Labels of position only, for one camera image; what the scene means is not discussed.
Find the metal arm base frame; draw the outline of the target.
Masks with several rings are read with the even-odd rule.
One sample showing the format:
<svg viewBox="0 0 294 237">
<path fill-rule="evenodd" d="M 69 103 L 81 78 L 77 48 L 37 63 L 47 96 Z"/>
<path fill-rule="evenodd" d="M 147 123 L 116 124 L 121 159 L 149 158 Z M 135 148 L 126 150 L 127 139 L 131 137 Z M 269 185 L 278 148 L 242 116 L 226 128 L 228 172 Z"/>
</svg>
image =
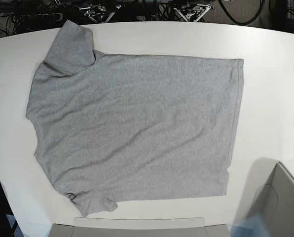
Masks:
<svg viewBox="0 0 294 237">
<path fill-rule="evenodd" d="M 175 15 L 185 22 L 205 22 L 204 16 L 214 10 L 213 0 L 184 0 L 175 3 L 172 9 Z"/>
</svg>

